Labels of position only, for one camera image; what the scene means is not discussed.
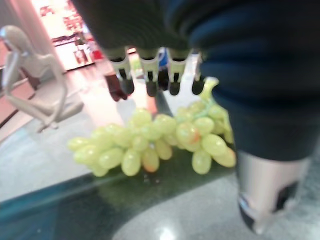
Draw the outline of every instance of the store display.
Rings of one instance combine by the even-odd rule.
[[[74,152],[75,162],[87,165],[97,177],[119,165],[127,176],[136,175],[141,167],[156,172],[160,159],[172,157],[173,147],[193,152],[191,165],[198,174],[210,171],[212,159],[232,168],[236,155],[226,144],[233,143],[228,113],[210,96],[205,97],[214,85],[206,82],[202,99],[181,107],[175,117],[159,114],[152,121],[150,112],[138,108],[126,127],[114,123],[98,127],[91,138],[71,139],[68,148]],[[222,129],[220,136],[213,133],[217,123]]]
[[[70,0],[32,0],[35,11],[49,35],[66,70],[93,64],[84,21]]]
[[[52,127],[57,128],[59,122],[81,112],[84,104],[74,102],[66,106],[68,94],[67,85],[59,64],[53,55],[40,55],[34,51],[27,35],[18,27],[7,25],[1,28],[0,38],[10,49],[5,59],[2,75],[2,87],[6,99],[18,110],[41,121],[42,130]],[[45,105],[41,102],[32,102],[12,95],[12,90],[19,78],[19,70],[23,68],[29,75],[40,78],[47,70],[51,70],[60,86],[61,95],[56,105]]]

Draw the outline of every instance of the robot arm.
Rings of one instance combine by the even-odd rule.
[[[73,2],[103,49],[199,49],[201,75],[219,79],[212,94],[229,112],[245,223],[260,233],[292,207],[320,133],[318,4]]]

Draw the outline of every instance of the grape bunch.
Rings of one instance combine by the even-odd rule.
[[[74,161],[97,177],[118,166],[125,175],[134,176],[141,167],[156,172],[160,160],[168,161],[172,147],[177,147],[193,152],[191,165],[198,174],[208,173],[212,160],[234,167],[235,153],[226,144],[233,143],[228,113],[214,102],[214,83],[207,82],[201,100],[180,107],[174,117],[158,114],[152,120],[150,112],[137,108],[126,126],[112,123],[95,129],[90,138],[71,139],[67,146],[74,152]]]

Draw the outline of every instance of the glass table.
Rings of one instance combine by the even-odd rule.
[[[144,83],[127,101],[113,102],[102,81],[83,85],[69,99],[84,110],[58,130],[36,133],[31,120],[0,145],[0,239],[4,240],[318,240],[320,158],[309,171],[301,204],[262,235],[242,222],[234,169],[213,164],[196,174],[191,153],[174,149],[156,173],[134,177],[119,168],[94,177],[72,160],[68,139],[89,136],[107,123],[125,123],[136,107],[173,114],[197,99],[191,94],[193,61],[177,97],[146,95]]]

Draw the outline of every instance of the white statue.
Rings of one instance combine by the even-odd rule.
[[[48,127],[56,129],[58,122],[82,110],[84,106],[82,102],[73,103],[65,107],[68,89],[65,79],[61,74],[60,66],[53,55],[40,55],[35,53],[27,35],[16,26],[7,25],[1,28],[0,38],[2,38],[8,48],[10,48],[10,52],[5,59],[2,75],[4,95],[18,110],[41,121],[42,126],[39,131]],[[35,78],[40,78],[47,69],[51,69],[61,88],[61,96],[57,105],[45,105],[13,96],[12,90],[14,83],[19,78],[20,68],[25,69],[29,75]]]

